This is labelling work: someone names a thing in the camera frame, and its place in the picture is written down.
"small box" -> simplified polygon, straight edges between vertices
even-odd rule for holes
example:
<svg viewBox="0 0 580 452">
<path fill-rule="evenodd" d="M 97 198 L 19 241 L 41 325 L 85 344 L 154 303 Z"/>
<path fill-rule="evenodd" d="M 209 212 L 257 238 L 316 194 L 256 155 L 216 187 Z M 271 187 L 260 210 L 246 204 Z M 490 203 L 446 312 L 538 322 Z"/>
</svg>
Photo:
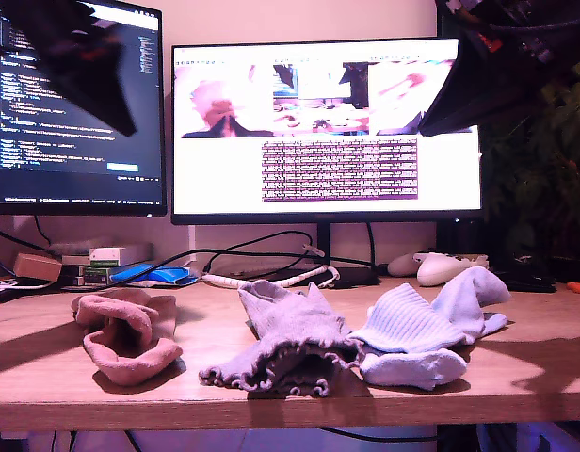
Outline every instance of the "small box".
<svg viewBox="0 0 580 452">
<path fill-rule="evenodd" d="M 152 243 L 96 248 L 90 251 L 91 266 L 128 266 L 152 259 Z"/>
<path fill-rule="evenodd" d="M 37 254 L 19 253 L 14 263 L 14 273 L 18 278 L 34 278 L 52 283 L 57 281 L 61 269 L 62 264 L 56 259 Z"/>
</svg>

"monitor screen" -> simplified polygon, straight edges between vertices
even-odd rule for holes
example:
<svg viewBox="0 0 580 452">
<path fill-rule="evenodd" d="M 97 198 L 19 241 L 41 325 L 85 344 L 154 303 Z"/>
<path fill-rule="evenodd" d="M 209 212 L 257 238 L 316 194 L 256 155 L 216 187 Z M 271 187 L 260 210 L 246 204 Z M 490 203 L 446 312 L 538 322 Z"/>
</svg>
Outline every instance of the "monitor screen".
<svg viewBox="0 0 580 452">
<path fill-rule="evenodd" d="M 119 79 L 137 132 L 125 137 L 50 90 L 32 54 L 0 56 L 0 214 L 164 215 L 161 13 L 83 3 L 119 24 Z M 0 44 L 30 48 L 1 11 Z"/>
<path fill-rule="evenodd" d="M 423 137 L 457 40 L 174 46 L 172 221 L 481 211 L 475 127 Z"/>
</svg>

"webpage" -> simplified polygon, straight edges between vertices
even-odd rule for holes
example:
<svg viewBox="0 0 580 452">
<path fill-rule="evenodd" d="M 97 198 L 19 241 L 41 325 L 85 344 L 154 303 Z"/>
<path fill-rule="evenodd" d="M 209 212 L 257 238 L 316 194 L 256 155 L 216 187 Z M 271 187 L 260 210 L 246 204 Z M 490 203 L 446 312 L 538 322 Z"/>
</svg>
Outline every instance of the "webpage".
<svg viewBox="0 0 580 452">
<path fill-rule="evenodd" d="M 177 47 L 178 215 L 476 210 L 475 127 L 422 137 L 456 40 Z M 207 194 L 187 196 L 200 186 Z"/>
</svg>

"sock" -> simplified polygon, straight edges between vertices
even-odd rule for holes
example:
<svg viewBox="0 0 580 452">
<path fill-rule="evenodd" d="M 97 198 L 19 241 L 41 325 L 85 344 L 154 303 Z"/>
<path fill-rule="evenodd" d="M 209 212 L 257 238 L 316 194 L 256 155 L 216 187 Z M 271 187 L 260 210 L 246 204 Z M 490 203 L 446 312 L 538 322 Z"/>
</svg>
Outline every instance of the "sock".
<svg viewBox="0 0 580 452">
<path fill-rule="evenodd" d="M 432 391 L 466 371 L 460 355 L 446 348 L 424 353 L 380 353 L 369 347 L 364 351 L 360 366 L 363 379 L 380 386 L 416 386 Z"/>
<path fill-rule="evenodd" d="M 453 346 L 464 334 L 404 283 L 383 294 L 365 325 L 348 337 L 382 352 L 421 353 Z"/>
<path fill-rule="evenodd" d="M 486 268 L 473 266 L 462 271 L 441 290 L 431 306 L 464 334 L 464 344 L 501 330 L 508 324 L 503 314 L 483 314 L 482 307 L 509 299 L 503 281 Z"/>
</svg>

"game controller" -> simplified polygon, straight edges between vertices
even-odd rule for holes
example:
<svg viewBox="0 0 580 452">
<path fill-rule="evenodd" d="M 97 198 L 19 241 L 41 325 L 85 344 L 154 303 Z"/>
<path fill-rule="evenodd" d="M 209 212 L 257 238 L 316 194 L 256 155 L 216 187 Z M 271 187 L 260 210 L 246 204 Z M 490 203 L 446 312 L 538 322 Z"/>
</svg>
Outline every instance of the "game controller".
<svg viewBox="0 0 580 452">
<path fill-rule="evenodd" d="M 422 260 L 416 260 L 415 257 L 424 254 L 426 253 L 410 252 L 393 259 L 387 266 L 388 274 L 398 278 L 415 276 L 418 272 L 418 268 L 420 268 L 420 265 L 422 264 Z"/>
<path fill-rule="evenodd" d="M 480 254 L 472 257 L 474 260 L 466 256 L 452 256 L 438 252 L 414 254 L 414 260 L 421 259 L 416 276 L 417 280 L 420 285 L 431 287 L 448 282 L 471 266 L 483 266 L 489 269 L 489 260 L 486 255 Z"/>
</svg>

